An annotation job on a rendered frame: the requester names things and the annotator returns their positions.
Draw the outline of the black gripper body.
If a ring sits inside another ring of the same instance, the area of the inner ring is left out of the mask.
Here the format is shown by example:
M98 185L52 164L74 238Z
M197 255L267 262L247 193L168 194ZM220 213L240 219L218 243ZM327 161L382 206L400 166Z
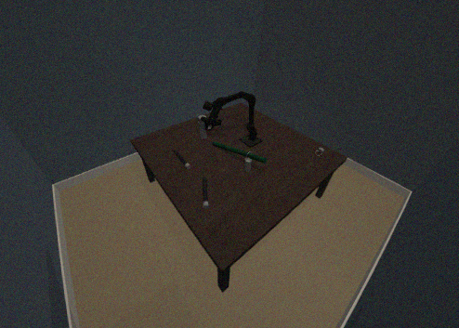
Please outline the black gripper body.
M218 114L215 114L215 113L210 112L210 116L208 117L208 119L207 119L206 117L201 117L201 120L204 121L205 123L210 124L211 119L212 119L214 116L215 116L215 118L217 118L217 117L218 117ZM213 122L211 122L211 123L213 123ZM213 123L213 124L214 124L214 123Z

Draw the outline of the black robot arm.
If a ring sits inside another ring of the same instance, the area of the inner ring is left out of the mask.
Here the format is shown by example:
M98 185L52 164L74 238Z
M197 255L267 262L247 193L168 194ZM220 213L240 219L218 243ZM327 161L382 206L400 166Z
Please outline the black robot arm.
M206 101L203 105L203 109L208 111L212 110L212 113L218 114L219 111L222 110L222 106L238 98L244 98L249 103L249 123L247 123L247 130L250 133L250 137L248 139L255 141L257 140L257 131L254 125L254 107L256 104L256 98L253 94L241 91L228 97L217 98L215 101L213 101L213 103ZM213 122L215 125L221 125L222 120L218 120L214 116L211 119L211 122Z

